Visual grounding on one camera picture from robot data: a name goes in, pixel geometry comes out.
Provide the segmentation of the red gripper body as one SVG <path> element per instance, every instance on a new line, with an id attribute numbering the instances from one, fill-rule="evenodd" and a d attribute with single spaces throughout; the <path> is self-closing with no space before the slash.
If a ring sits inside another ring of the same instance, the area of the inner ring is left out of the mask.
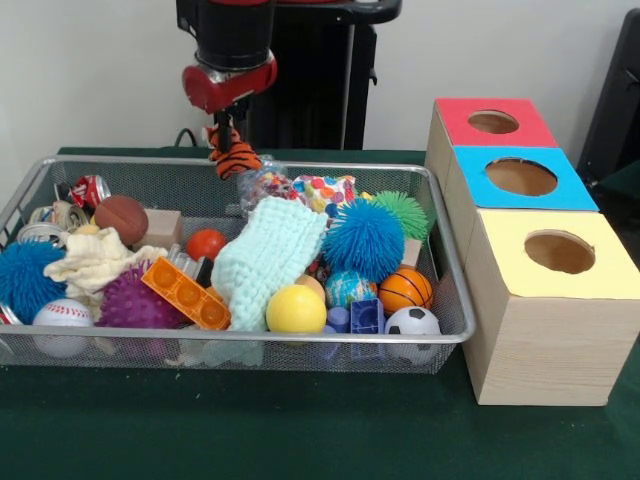
<path id="1" fill-rule="evenodd" d="M 249 70 L 219 71 L 196 62 L 183 70 L 182 86 L 194 107 L 217 113 L 268 89 L 275 82 L 277 72 L 277 60 L 269 51 L 263 64 Z"/>

